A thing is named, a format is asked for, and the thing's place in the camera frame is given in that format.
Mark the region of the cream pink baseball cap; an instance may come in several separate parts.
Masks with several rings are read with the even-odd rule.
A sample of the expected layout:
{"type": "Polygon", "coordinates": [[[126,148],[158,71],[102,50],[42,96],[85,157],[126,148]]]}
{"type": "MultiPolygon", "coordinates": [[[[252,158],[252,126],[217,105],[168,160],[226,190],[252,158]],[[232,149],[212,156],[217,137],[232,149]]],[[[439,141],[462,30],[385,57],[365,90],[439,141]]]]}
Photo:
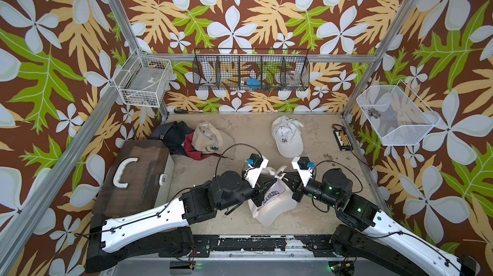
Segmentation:
{"type": "Polygon", "coordinates": [[[297,207],[297,202],[292,199],[293,193],[281,180],[286,168],[287,166],[283,165],[278,170],[271,167],[263,169],[258,182],[273,181],[273,186],[265,196],[262,206],[256,207],[251,200],[248,201],[252,217],[264,226],[271,226],[282,213],[297,207]]]}

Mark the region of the white baseball cap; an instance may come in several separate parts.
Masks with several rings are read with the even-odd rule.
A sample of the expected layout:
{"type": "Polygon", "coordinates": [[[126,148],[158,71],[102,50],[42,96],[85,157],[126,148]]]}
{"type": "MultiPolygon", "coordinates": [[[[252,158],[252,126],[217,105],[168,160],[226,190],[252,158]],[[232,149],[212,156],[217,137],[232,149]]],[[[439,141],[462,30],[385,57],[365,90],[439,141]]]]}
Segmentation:
{"type": "Polygon", "coordinates": [[[272,136],[281,156],[292,159],[302,155],[304,151],[302,128],[304,125],[300,121],[285,115],[272,123],[272,136]]]}

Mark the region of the beige baseball cap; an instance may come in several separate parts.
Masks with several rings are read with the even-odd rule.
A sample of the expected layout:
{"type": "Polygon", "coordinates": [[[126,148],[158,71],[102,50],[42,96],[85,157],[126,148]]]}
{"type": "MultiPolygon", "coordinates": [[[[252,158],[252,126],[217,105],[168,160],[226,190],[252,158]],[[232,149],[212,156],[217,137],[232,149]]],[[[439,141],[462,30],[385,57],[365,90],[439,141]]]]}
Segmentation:
{"type": "Polygon", "coordinates": [[[196,151],[203,154],[223,155],[228,159],[235,158],[235,147],[227,151],[227,148],[235,144],[233,138],[207,121],[198,124],[191,144],[196,151]]]}

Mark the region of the maroon baseball cap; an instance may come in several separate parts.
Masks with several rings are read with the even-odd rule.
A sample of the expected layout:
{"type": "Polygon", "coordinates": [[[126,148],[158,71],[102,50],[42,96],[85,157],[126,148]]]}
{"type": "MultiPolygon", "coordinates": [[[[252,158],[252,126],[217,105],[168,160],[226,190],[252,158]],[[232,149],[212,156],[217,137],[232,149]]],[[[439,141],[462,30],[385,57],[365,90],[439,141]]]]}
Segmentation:
{"type": "Polygon", "coordinates": [[[205,154],[201,151],[195,150],[195,148],[192,145],[192,139],[193,139],[193,134],[190,133],[186,137],[183,145],[184,151],[189,158],[193,160],[204,160],[209,157],[218,157],[218,158],[220,157],[220,155],[217,153],[205,154]]]}

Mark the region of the black baseball cap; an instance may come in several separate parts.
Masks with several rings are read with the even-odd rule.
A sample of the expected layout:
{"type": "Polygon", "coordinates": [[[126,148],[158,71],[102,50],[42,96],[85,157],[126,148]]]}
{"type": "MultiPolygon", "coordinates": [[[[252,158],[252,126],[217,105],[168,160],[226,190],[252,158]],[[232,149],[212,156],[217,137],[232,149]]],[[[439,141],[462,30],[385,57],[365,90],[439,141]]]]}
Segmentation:
{"type": "Polygon", "coordinates": [[[194,129],[185,122],[173,121],[156,127],[148,136],[148,140],[161,140],[171,155],[186,155],[184,142],[193,132],[194,129]]]}

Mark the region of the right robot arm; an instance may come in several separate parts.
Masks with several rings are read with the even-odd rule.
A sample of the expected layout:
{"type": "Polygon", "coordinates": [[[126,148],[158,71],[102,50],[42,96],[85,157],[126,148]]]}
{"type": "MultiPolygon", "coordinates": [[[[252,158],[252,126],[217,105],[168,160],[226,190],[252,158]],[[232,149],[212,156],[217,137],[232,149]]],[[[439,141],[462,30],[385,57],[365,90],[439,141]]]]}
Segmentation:
{"type": "Polygon", "coordinates": [[[341,169],[326,171],[316,181],[310,170],[281,178],[295,201],[308,196],[332,207],[342,222],[331,237],[334,253],[362,257],[398,275],[476,275],[470,256],[457,257],[416,236],[377,205],[353,192],[353,182],[341,169]]]}

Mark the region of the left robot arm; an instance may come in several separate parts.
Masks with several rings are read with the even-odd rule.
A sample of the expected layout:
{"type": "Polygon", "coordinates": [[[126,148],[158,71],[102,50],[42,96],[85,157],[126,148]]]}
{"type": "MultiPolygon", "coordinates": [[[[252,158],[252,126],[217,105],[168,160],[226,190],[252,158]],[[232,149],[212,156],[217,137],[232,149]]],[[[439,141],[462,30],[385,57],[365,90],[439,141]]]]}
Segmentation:
{"type": "Polygon", "coordinates": [[[162,206],[122,218],[97,214],[87,234],[86,272],[102,272],[135,255],[164,252],[172,236],[182,232],[190,242],[187,226],[213,219],[219,210],[230,214],[248,200],[261,204],[275,182],[271,176],[259,177],[251,185],[240,174],[226,171],[162,206]]]}

